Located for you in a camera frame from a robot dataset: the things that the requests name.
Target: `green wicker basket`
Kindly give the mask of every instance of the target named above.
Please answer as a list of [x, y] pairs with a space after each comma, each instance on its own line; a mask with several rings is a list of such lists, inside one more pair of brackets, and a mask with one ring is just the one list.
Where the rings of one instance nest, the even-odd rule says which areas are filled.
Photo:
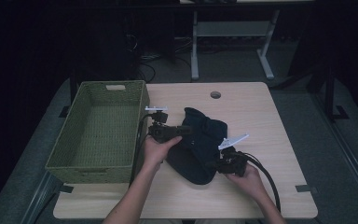
[[64, 183], [128, 183], [149, 102], [143, 81], [83, 82], [46, 169]]

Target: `floor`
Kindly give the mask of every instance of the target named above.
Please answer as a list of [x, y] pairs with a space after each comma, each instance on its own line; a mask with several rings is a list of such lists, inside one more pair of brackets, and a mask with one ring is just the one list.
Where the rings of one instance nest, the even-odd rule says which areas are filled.
[[[240, 46], [202, 51], [197, 82], [260, 81], [273, 87], [288, 78], [296, 42], [271, 44], [268, 59], [276, 77], [268, 80], [255, 52], [260, 42], [242, 41]], [[163, 57], [145, 61], [140, 70], [146, 80], [154, 76], [150, 83], [196, 82], [190, 78], [189, 51], [178, 52], [176, 57], [174, 63]], [[323, 92], [308, 93], [308, 81], [304, 77], [284, 90], [271, 91], [319, 211], [314, 219], [290, 219], [288, 223], [358, 223], [358, 179], [345, 157], [345, 148], [349, 148], [358, 159], [358, 108], [347, 89], [337, 81], [335, 105], [342, 105], [350, 118], [332, 123], [323, 112]], [[67, 80], [51, 101], [7, 181], [0, 195], [0, 223], [101, 223], [101, 220], [59, 220], [52, 214], [57, 200], [54, 192], [62, 183], [47, 174], [44, 165], [64, 122], [59, 115], [70, 104], [69, 92]]]

